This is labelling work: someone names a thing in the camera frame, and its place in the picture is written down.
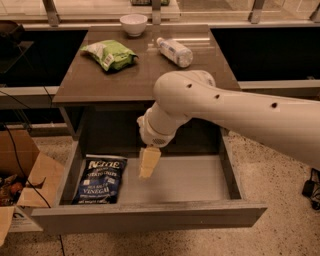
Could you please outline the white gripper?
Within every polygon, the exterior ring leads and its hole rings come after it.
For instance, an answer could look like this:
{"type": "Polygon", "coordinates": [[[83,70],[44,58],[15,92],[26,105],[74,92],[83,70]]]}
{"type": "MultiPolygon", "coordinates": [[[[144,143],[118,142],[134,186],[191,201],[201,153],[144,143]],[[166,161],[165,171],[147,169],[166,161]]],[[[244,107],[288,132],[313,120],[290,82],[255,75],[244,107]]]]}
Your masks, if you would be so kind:
{"type": "Polygon", "coordinates": [[[160,160],[161,151],[159,148],[167,146],[174,138],[174,133],[167,135],[155,131],[145,116],[140,116],[137,123],[141,139],[148,145],[148,147],[142,148],[139,154],[139,177],[146,179],[151,177],[160,160]]]}

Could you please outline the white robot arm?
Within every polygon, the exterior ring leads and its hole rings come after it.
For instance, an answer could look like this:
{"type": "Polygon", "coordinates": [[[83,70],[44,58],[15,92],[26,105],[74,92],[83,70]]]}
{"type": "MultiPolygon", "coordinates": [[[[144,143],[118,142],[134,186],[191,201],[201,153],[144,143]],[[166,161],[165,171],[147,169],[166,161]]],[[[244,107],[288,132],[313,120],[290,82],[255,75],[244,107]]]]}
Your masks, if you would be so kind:
{"type": "Polygon", "coordinates": [[[206,71],[172,71],[137,119],[142,141],[165,147],[193,118],[210,121],[320,169],[320,102],[220,89],[206,71]]]}

